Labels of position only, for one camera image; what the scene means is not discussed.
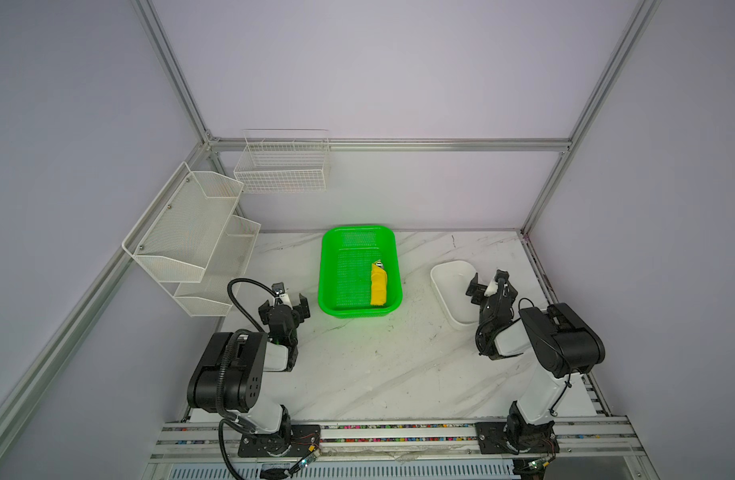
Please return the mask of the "green plastic basket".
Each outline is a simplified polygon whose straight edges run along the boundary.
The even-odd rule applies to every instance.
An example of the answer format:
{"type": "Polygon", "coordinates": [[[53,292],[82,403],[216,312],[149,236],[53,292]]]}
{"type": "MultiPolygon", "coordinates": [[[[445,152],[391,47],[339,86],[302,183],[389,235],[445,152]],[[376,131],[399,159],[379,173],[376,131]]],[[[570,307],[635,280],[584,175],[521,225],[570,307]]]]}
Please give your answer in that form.
{"type": "Polygon", "coordinates": [[[397,239],[381,225],[336,227],[322,240],[318,302],[335,318],[381,317],[403,302],[397,239]],[[387,303],[371,306],[371,264],[383,261],[387,271],[387,303]]]}

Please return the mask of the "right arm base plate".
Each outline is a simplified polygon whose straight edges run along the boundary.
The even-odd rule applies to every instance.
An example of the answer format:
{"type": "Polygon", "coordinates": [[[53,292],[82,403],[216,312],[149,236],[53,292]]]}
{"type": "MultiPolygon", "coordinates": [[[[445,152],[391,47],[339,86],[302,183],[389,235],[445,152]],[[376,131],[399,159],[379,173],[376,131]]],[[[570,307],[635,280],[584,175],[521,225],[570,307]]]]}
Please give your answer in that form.
{"type": "Polygon", "coordinates": [[[481,454],[557,454],[555,422],[515,424],[509,422],[477,422],[475,437],[481,454]]]}

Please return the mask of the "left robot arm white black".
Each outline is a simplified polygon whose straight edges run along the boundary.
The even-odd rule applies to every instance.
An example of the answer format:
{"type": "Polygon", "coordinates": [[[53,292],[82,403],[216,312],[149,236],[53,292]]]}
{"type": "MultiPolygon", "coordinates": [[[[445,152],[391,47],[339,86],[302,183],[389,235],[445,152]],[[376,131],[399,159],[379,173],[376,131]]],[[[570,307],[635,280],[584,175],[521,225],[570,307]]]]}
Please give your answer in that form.
{"type": "Polygon", "coordinates": [[[268,333],[240,330],[214,334],[187,388],[193,409],[217,413],[231,428],[251,435],[291,435],[285,406],[262,392],[264,374],[290,372],[299,355],[298,327],[311,317],[309,300],[294,305],[284,294],[259,308],[268,333]]]}

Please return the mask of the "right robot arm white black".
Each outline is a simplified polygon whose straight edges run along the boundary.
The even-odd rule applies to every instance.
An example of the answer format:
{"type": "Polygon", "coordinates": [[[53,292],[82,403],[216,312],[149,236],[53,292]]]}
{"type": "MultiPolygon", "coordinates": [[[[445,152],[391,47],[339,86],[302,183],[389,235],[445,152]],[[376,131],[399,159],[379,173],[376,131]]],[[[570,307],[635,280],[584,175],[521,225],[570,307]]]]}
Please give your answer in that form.
{"type": "Polygon", "coordinates": [[[499,270],[489,284],[471,278],[465,295],[479,307],[475,347],[493,361],[515,358],[531,350],[539,366],[523,395],[511,404],[501,444],[513,452],[527,452],[550,440],[559,406],[575,380],[605,360],[601,337],[565,303],[539,308],[527,306],[499,270]]]}

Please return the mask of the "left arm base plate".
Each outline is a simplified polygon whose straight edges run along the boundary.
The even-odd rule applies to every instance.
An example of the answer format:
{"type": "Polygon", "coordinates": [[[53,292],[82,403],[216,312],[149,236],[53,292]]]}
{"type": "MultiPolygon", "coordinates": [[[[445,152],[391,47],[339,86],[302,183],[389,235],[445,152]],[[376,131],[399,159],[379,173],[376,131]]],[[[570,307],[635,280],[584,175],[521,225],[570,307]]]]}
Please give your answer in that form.
{"type": "Polygon", "coordinates": [[[316,424],[283,425],[274,434],[243,438],[237,454],[239,458],[300,458],[320,443],[321,433],[316,424]]]}

